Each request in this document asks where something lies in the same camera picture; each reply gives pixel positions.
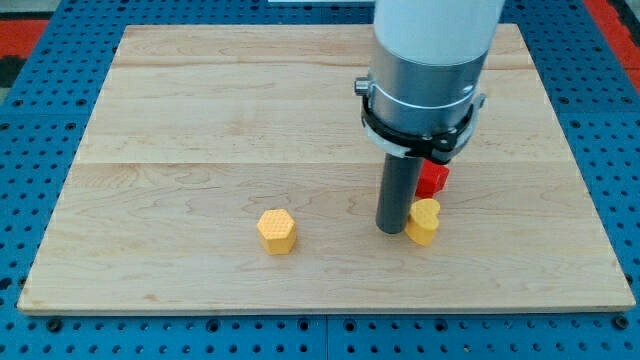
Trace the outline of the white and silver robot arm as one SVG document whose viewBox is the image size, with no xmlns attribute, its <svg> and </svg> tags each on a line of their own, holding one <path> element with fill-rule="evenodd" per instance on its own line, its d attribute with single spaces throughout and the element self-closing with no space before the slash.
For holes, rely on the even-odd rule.
<svg viewBox="0 0 640 360">
<path fill-rule="evenodd" d="M 478 80 L 504 0 L 377 0 L 368 73 L 356 79 L 367 136 L 398 158 L 447 164 L 477 127 Z"/>
</svg>

